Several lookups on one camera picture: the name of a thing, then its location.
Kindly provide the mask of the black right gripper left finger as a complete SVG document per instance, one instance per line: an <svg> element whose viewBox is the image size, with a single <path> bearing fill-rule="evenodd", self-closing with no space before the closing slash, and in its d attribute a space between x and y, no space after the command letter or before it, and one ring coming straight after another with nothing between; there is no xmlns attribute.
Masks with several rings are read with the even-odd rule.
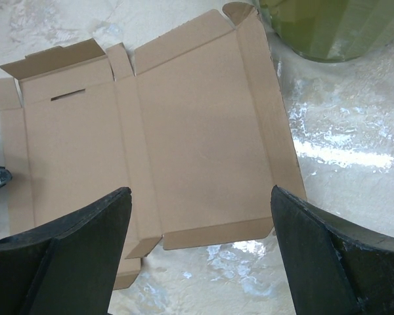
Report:
<svg viewBox="0 0 394 315"><path fill-rule="evenodd" d="M121 187L0 240L0 314L107 314L132 209Z"/></svg>

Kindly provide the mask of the brown cardboard box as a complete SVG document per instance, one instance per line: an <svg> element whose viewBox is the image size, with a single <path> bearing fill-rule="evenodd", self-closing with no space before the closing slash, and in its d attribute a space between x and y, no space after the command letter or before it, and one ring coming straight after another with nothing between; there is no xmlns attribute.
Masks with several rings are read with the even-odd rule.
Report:
<svg viewBox="0 0 394 315"><path fill-rule="evenodd" d="M257 10L233 2L129 57L94 39L2 65L9 220L19 233L121 186L133 210L114 287L157 243L269 235L271 190L306 196Z"/></svg>

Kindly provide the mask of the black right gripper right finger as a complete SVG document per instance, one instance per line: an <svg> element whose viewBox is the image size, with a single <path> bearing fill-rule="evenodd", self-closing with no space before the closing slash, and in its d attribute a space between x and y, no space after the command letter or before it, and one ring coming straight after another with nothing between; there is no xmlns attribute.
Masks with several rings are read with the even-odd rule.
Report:
<svg viewBox="0 0 394 315"><path fill-rule="evenodd" d="M271 212L296 314L394 314L394 238L274 186Z"/></svg>

